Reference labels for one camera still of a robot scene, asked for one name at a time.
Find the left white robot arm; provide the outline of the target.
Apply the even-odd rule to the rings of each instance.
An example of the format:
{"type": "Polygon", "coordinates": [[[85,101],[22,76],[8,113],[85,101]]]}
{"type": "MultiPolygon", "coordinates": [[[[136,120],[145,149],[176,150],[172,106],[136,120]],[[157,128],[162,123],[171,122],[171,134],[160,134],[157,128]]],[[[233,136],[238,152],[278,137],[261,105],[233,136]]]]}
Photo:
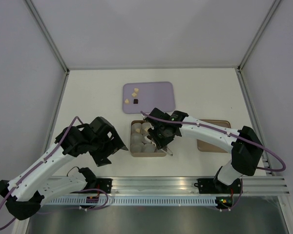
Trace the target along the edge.
{"type": "Polygon", "coordinates": [[[13,180],[0,181],[0,195],[9,213],[18,220],[36,214],[49,201],[75,192],[98,191],[97,177],[88,168],[73,176],[51,181],[50,177],[78,156],[89,153],[97,166],[111,164],[110,155],[127,150],[114,126],[103,117],[90,124],[72,122],[55,138],[50,148],[13,180]]]}

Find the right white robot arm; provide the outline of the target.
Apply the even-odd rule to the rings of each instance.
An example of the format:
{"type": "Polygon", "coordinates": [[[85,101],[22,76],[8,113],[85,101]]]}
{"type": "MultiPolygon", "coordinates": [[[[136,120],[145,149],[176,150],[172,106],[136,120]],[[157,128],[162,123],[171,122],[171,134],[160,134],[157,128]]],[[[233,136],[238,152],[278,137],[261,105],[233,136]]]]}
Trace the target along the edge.
{"type": "Polygon", "coordinates": [[[223,193],[241,176],[253,176],[263,154],[262,143],[254,130],[220,127],[174,111],[171,115],[154,108],[144,114],[144,120],[151,124],[148,134],[156,148],[166,149],[175,137],[193,138],[219,147],[231,155],[227,164],[221,166],[212,179],[214,189],[223,193]]]}

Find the beige chocolate box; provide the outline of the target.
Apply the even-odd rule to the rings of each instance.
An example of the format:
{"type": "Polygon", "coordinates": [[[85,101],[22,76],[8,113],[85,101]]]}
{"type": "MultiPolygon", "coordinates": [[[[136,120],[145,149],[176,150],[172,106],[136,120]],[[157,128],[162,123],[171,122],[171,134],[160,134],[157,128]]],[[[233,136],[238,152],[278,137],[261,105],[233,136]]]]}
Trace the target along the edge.
{"type": "Polygon", "coordinates": [[[129,151],[133,157],[165,157],[163,150],[158,150],[149,138],[150,123],[144,120],[134,120],[130,124],[129,151]]]}

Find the beige box lid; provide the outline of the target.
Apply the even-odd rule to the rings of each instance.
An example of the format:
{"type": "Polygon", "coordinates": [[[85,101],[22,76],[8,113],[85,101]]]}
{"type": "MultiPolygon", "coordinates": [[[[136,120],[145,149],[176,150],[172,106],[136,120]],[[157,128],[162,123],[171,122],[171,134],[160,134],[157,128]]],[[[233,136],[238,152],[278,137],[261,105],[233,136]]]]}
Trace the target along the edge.
{"type": "MultiPolygon", "coordinates": [[[[231,128],[231,124],[227,120],[202,119],[202,121],[210,123],[210,124],[214,124],[223,128],[231,128]]],[[[227,151],[223,150],[222,148],[202,140],[197,140],[197,149],[200,152],[205,152],[205,153],[227,153],[227,151]]]]}

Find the white metal tongs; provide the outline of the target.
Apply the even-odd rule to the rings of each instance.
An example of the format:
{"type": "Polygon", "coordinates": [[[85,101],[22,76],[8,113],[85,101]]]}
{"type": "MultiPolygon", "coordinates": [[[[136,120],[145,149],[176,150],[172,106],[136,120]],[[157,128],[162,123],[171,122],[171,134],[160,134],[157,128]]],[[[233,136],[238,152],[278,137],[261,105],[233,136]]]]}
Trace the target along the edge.
{"type": "Polygon", "coordinates": [[[152,138],[151,138],[151,144],[153,144],[156,147],[155,153],[173,156],[173,152],[167,146],[163,147],[162,149],[158,149],[155,141],[152,138]]]}

